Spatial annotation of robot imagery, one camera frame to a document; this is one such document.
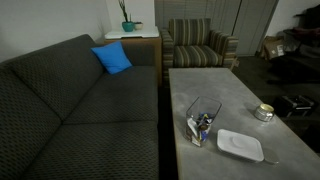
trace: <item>sofa cushion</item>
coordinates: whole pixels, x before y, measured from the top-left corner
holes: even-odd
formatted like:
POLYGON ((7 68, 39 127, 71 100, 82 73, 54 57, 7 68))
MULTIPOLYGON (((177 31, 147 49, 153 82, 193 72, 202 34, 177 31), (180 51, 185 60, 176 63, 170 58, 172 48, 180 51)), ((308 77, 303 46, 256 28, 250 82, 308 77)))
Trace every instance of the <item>sofa cushion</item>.
POLYGON ((0 70, 0 179, 19 179, 61 120, 9 70, 0 70))
POLYGON ((210 19, 170 19, 169 31, 178 46, 207 45, 210 19))
POLYGON ((208 46, 175 46, 173 67, 221 66, 222 57, 208 46))
POLYGON ((103 73, 88 35, 44 48, 10 63, 15 73, 65 119, 103 73))
POLYGON ((156 83, 153 66, 104 74, 64 123, 157 121, 156 83))
POLYGON ((22 179, 158 179, 155 122, 62 125, 22 179))
POLYGON ((121 72, 132 66, 122 49, 121 41, 91 49, 110 74, 121 72))

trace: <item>striped armchair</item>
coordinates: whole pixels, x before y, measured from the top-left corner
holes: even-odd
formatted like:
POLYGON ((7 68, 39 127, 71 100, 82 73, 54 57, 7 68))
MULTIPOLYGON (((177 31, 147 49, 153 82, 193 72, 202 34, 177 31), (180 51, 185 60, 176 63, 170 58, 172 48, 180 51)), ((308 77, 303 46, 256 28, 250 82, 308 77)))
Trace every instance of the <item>striped armchair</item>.
POLYGON ((210 19, 171 19, 161 30, 163 84, 169 68, 228 67, 236 61, 238 39, 210 30, 210 19))

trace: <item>floor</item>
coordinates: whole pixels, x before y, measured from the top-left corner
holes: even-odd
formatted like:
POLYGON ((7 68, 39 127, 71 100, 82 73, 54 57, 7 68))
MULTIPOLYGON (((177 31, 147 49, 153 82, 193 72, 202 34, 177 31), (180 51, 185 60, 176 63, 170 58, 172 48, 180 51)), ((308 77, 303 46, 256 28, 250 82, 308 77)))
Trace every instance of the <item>floor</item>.
MULTIPOLYGON (((270 72, 272 64, 258 57, 240 57, 240 65, 233 73, 262 102, 272 104, 276 97, 306 95, 320 102, 320 84, 270 84, 268 80, 280 80, 270 72)), ((159 88, 159 164, 160 179, 178 179, 175 145, 172 129, 170 89, 159 88)), ((305 134, 310 124, 320 125, 320 106, 310 116, 281 118, 299 137, 305 134)))

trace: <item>wall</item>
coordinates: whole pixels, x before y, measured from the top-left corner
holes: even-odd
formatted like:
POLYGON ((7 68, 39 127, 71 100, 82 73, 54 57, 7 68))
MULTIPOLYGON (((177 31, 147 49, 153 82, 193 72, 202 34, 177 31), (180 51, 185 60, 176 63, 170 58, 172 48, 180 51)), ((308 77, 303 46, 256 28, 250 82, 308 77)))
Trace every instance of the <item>wall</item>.
POLYGON ((318 4, 320 4, 319 0, 279 0, 266 34, 276 36, 284 29, 298 26, 299 18, 293 16, 318 4))
POLYGON ((102 42, 106 0, 1 0, 0 62, 81 34, 102 42))
MULTIPOLYGON (((133 22, 143 22, 143 28, 155 26, 155 12, 153 0, 125 0, 128 20, 131 14, 133 22)), ((112 30, 122 30, 121 23, 124 21, 122 10, 118 0, 107 0, 112 30)))

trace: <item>white plate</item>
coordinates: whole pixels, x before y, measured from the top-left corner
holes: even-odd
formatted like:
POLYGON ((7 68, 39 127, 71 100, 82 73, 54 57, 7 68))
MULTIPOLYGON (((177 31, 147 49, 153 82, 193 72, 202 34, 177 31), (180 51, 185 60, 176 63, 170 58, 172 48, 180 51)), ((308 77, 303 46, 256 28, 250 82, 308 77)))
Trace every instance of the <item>white plate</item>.
POLYGON ((255 162, 264 160, 260 142, 253 137, 220 129, 218 147, 221 151, 231 153, 255 162))

